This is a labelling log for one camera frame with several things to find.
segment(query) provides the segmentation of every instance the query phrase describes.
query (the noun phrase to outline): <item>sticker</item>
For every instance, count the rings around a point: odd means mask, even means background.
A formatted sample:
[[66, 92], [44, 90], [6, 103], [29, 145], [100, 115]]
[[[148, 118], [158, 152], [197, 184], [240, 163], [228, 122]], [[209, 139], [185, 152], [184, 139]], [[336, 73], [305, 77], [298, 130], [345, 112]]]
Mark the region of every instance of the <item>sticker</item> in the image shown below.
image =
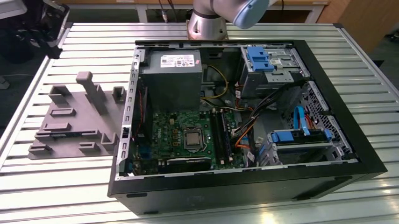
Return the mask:
[[254, 161], [254, 156], [249, 151], [248, 151], [246, 157], [252, 162]]
[[161, 68], [193, 67], [193, 55], [162, 55]]
[[241, 99], [241, 92], [236, 90], [236, 98]]
[[264, 141], [264, 139], [262, 139], [261, 137], [257, 137], [254, 143], [258, 144], [258, 143], [261, 143], [262, 141]]
[[281, 64], [281, 61], [280, 61], [278, 59], [272, 59], [272, 60], [270, 60], [270, 63], [272, 63], [272, 64]]

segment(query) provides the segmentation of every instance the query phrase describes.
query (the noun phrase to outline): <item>yellow wire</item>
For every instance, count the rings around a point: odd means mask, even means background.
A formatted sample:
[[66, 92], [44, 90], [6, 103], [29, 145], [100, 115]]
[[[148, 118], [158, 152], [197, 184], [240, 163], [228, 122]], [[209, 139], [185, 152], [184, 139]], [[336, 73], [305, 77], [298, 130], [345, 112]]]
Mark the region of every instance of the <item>yellow wire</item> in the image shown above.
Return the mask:
[[218, 71], [218, 69], [216, 69], [216, 67], [213, 65], [208, 65], [208, 67], [210, 67], [212, 69], [214, 69], [214, 71], [220, 74], [220, 76], [222, 77], [224, 79], [224, 83], [225, 83], [225, 88], [224, 88], [224, 91], [222, 93], [220, 93], [217, 96], [212, 96], [212, 97], [201, 97], [201, 99], [216, 99], [218, 97], [221, 97], [225, 93], [226, 93], [226, 90], [228, 90], [228, 81], [226, 81], [226, 78], [224, 76], [224, 74], [221, 73], [221, 71]]

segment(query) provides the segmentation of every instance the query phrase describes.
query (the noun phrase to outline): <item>wire bundle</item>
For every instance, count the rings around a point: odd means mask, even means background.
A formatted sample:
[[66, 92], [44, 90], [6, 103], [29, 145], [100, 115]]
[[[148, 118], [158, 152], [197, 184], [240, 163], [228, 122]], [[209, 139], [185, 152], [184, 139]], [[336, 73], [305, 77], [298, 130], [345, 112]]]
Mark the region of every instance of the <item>wire bundle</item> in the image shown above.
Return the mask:
[[224, 76], [224, 74], [221, 73], [221, 71], [213, 66], [213, 65], [208, 65], [208, 67], [210, 67], [221, 76], [222, 80], [224, 80], [224, 90], [222, 92], [217, 95], [217, 96], [212, 96], [212, 97], [201, 97], [200, 99], [216, 99], [218, 97], [222, 97], [224, 94], [226, 93], [226, 90], [228, 90], [228, 81], [226, 81], [226, 78]]
[[236, 130], [233, 131], [233, 134], [236, 134], [238, 131], [241, 131], [244, 128], [246, 128], [234, 143], [236, 147], [250, 148], [246, 145], [240, 145], [238, 142], [241, 141], [241, 139], [244, 138], [244, 136], [252, 129], [252, 127], [254, 125], [254, 121], [260, 115], [260, 112], [277, 101], [278, 97], [281, 96], [282, 92], [286, 89], [289, 89], [294, 86], [301, 86], [305, 82], [306, 82], [306, 80], [300, 80], [293, 83], [285, 84], [278, 89], [276, 89], [265, 98], [262, 98], [262, 100], [260, 101], [260, 103], [257, 104], [257, 106], [253, 108], [253, 110], [250, 112], [249, 120], [240, 127], [237, 127]]
[[237, 108], [232, 108], [228, 106], [218, 106], [218, 105], [213, 104], [210, 101], [208, 101], [206, 99], [201, 99], [201, 101], [204, 101], [209, 106], [216, 107], [216, 108], [229, 109], [232, 111], [246, 111], [244, 108], [237, 109]]
[[310, 117], [309, 117], [309, 115], [304, 115], [304, 119], [306, 120], [306, 123], [308, 123], [308, 125], [309, 125], [309, 128], [312, 128], [312, 129], [314, 129], [316, 127], [314, 127], [314, 125], [313, 125], [313, 122], [312, 122], [312, 119], [310, 119]]
[[[160, 3], [160, 6], [161, 6], [161, 17], [162, 17], [164, 21], [168, 22], [168, 16], [165, 14], [165, 10], [164, 10], [162, 5], [161, 5], [161, 0], [157, 0], [157, 2]], [[168, 4], [169, 4], [170, 8], [172, 8], [172, 11], [173, 11], [174, 22], [177, 22], [177, 14], [176, 14], [174, 4], [173, 4], [172, 0], [168, 0]]]
[[[237, 91], [238, 88], [241, 88], [242, 86], [244, 86], [244, 85], [238, 85], [238, 86], [236, 87], [236, 91]], [[240, 107], [240, 105], [238, 105], [238, 100], [240, 100], [240, 99], [236, 97], [236, 108], [237, 108], [237, 109], [244, 109], [244, 107]]]

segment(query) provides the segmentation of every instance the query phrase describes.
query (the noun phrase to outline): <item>ram slot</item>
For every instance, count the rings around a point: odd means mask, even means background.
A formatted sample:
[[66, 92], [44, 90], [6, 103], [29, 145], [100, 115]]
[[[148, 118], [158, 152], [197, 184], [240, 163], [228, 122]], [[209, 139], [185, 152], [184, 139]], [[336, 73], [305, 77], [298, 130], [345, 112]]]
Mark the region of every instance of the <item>ram slot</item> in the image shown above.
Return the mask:
[[224, 159], [228, 162], [232, 162], [232, 153], [230, 153], [230, 144], [229, 144], [229, 134], [226, 128], [226, 120], [224, 118], [224, 113], [220, 113], [221, 125], [222, 125], [222, 133], [221, 133], [221, 140], [224, 145]]
[[220, 125], [220, 114], [217, 111], [210, 111], [209, 113], [209, 122], [210, 122], [210, 129], [212, 129], [212, 136], [213, 136], [213, 149], [214, 149], [214, 158], [217, 164], [224, 164], [224, 144], [222, 144], [222, 127]]

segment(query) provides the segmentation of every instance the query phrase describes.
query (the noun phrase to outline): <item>slotted metal table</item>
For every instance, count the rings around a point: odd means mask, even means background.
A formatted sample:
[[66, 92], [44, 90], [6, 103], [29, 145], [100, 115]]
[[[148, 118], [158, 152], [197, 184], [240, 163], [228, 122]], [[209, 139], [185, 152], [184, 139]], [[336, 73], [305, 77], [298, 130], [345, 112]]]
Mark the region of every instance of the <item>slotted metal table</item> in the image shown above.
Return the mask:
[[102, 90], [128, 85], [134, 40], [185, 39], [185, 24], [76, 23], [60, 40], [58, 60], [45, 58], [0, 140], [0, 223], [361, 223], [399, 222], [399, 93], [346, 31], [332, 24], [228, 26], [229, 39], [302, 39], [314, 53], [388, 172], [318, 200], [137, 217], [106, 197], [108, 157], [32, 161], [28, 147], [54, 84], [82, 91], [78, 71]]

